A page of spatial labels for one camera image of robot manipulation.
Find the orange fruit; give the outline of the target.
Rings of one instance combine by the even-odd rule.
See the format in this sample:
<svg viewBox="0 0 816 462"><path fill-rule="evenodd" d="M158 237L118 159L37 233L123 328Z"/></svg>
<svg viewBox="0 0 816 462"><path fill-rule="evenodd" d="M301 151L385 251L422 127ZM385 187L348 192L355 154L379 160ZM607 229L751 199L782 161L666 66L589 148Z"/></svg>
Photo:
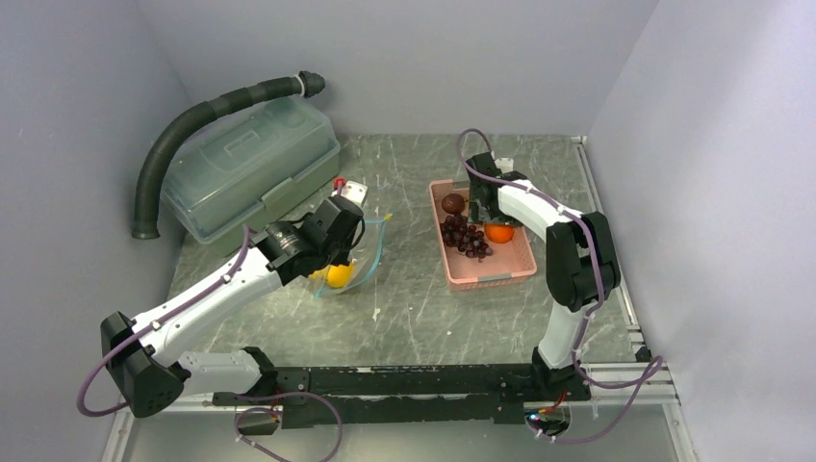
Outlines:
<svg viewBox="0 0 816 462"><path fill-rule="evenodd" d="M483 227L485 238L494 244L507 244L515 236L515 227L506 224L487 223Z"/></svg>

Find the yellow lemon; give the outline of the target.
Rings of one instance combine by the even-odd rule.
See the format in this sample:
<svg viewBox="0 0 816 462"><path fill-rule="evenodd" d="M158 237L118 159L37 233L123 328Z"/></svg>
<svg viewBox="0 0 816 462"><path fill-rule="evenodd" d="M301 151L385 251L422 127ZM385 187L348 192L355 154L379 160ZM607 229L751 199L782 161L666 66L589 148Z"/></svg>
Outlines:
<svg viewBox="0 0 816 462"><path fill-rule="evenodd" d="M346 287L354 276L355 263L347 265L331 265L324 276L325 284L330 289L341 289Z"/></svg>

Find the clear zip top bag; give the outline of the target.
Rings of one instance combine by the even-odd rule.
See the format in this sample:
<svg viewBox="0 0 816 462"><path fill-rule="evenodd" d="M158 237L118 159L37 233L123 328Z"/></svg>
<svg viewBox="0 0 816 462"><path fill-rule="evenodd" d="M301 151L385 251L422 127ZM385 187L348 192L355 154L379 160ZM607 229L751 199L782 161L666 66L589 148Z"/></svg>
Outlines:
<svg viewBox="0 0 816 462"><path fill-rule="evenodd" d="M311 279L309 277L314 296L320 298L339 295L369 281L380 264L384 248L385 230L392 219L392 214L387 214L379 219L366 219L364 221L366 233L349 255L349 263L355 263L354 276L350 283L341 289L330 289L325 284L324 279Z"/></svg>

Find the yellow mango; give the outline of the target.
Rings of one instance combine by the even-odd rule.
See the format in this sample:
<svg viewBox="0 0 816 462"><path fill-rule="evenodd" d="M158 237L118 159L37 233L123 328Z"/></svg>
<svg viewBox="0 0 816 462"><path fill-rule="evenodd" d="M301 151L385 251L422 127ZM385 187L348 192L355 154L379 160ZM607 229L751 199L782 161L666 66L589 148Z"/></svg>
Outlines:
<svg viewBox="0 0 816 462"><path fill-rule="evenodd" d="M311 279L324 279L326 277L327 272L329 271L329 267L324 267L323 269L318 269L312 272L309 277Z"/></svg>

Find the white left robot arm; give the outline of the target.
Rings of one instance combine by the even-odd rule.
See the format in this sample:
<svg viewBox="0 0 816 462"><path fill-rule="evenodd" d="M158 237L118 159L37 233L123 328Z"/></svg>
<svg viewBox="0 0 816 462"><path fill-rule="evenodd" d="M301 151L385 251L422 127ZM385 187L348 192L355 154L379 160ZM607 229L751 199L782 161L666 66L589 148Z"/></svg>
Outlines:
<svg viewBox="0 0 816 462"><path fill-rule="evenodd" d="M365 232L361 200L334 194L297 220L269 224L260 238L243 230L238 253L177 297L132 318L116 312L100 325L103 369L137 418L180 397L229 393L269 401L278 371L257 347L193 351L200 335L256 299L328 265L346 264Z"/></svg>

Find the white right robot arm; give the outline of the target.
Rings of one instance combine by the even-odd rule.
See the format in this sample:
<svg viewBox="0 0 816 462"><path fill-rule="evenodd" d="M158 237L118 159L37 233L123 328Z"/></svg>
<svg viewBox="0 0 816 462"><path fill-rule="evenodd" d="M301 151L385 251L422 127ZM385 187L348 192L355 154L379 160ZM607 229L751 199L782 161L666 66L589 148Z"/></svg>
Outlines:
<svg viewBox="0 0 816 462"><path fill-rule="evenodd" d="M568 381L584 377L579 348L590 318L621 282L606 216L583 214L536 188L524 175L502 172L491 152L463 162L471 197L488 218L508 218L546 245L546 280L553 299L545 335L533 352L530 386L542 399L556 398Z"/></svg>

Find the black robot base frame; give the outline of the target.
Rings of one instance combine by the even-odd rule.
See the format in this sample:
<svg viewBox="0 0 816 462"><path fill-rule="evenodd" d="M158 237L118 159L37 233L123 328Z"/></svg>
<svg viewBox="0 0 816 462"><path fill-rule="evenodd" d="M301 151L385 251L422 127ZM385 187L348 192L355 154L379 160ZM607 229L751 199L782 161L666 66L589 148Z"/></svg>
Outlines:
<svg viewBox="0 0 816 462"><path fill-rule="evenodd" d="M585 402L583 378L549 386L529 363L276 367L256 347L262 376L249 391L217 392L220 407L264 406L285 429L334 424L490 421L519 424L537 404Z"/></svg>

